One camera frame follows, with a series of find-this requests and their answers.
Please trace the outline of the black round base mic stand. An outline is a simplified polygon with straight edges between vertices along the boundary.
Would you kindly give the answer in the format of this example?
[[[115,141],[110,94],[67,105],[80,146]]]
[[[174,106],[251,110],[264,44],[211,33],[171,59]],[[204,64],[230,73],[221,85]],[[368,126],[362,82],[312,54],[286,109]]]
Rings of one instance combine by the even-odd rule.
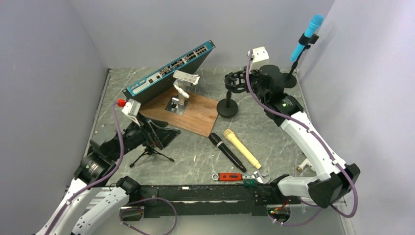
[[[232,118],[238,113],[238,104],[232,99],[232,95],[248,90],[246,85],[246,67],[225,75],[224,83],[227,89],[226,98],[218,102],[216,109],[221,117]]]

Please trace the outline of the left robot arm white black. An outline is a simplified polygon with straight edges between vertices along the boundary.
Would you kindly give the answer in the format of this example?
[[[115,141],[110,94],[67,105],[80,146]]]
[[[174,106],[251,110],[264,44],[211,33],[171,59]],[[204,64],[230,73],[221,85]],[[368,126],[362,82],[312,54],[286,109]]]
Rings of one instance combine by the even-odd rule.
[[[117,181],[90,210],[87,206],[108,180],[119,169],[125,154],[143,145],[153,151],[167,147],[180,130],[168,128],[168,123],[143,116],[121,129],[115,120],[115,129],[109,136],[90,139],[87,155],[81,160],[67,192],[39,235],[90,235],[115,211],[124,205],[133,206],[141,199],[141,185],[125,176]]]

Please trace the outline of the beige gold microphone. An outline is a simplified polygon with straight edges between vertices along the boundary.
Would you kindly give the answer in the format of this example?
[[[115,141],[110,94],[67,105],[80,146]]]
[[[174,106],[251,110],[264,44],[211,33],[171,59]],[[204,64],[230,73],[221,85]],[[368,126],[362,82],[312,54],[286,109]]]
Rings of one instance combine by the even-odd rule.
[[[232,130],[226,129],[224,131],[224,137],[234,145],[234,147],[249,161],[253,167],[256,169],[260,169],[262,167],[259,160],[247,149],[247,147],[239,140]]]

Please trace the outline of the black clip mic stand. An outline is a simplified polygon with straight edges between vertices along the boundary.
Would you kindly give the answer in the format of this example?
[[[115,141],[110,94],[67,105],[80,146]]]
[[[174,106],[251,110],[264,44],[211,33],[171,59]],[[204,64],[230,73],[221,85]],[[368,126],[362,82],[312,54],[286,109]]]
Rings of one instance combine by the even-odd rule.
[[[294,76],[294,71],[297,69],[297,66],[299,64],[299,60],[301,58],[301,55],[303,54],[304,51],[308,50],[311,48],[311,45],[315,44],[315,42],[319,39],[319,35],[314,34],[312,41],[310,44],[308,44],[307,46],[305,46],[304,50],[300,53],[299,57],[297,58],[296,61],[293,62],[291,69],[288,73],[284,73],[285,76],[285,80],[284,80],[284,86],[286,88],[293,88],[296,86],[297,84],[297,79]]]

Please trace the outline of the black tripod shock mount stand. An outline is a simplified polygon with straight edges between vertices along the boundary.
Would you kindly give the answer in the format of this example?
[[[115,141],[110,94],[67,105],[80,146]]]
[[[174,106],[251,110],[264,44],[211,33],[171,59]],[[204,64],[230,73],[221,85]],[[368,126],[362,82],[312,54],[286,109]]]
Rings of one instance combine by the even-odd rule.
[[[129,168],[133,168],[135,166],[135,164],[143,156],[153,156],[153,155],[163,156],[163,157],[167,158],[168,160],[170,160],[171,162],[175,162],[175,160],[173,158],[170,158],[170,157],[166,156],[165,154],[157,151],[155,148],[153,148],[151,146],[146,146],[145,149],[144,149],[144,151],[131,164],[129,164]]]

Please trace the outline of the black microphone blue foam head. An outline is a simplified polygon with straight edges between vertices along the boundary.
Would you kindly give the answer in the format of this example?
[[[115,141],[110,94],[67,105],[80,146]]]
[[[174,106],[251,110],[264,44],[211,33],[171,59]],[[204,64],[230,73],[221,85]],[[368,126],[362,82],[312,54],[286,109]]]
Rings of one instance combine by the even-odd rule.
[[[236,157],[236,155],[226,146],[223,140],[214,132],[210,133],[208,136],[210,142],[215,145],[239,170],[242,172],[247,172],[246,167],[242,162]]]

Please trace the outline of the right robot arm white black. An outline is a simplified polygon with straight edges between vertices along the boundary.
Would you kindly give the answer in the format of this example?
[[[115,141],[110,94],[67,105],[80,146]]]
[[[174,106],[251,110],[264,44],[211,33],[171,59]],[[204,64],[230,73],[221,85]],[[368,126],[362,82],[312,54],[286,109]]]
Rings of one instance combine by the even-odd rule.
[[[282,203],[288,196],[310,198],[318,207],[327,208],[352,191],[361,171],[347,164],[326,144],[314,129],[297,99],[284,91],[285,76],[275,65],[250,70],[254,96],[266,106],[264,112],[286,132],[310,161],[315,177],[282,175],[270,185],[270,198]]]

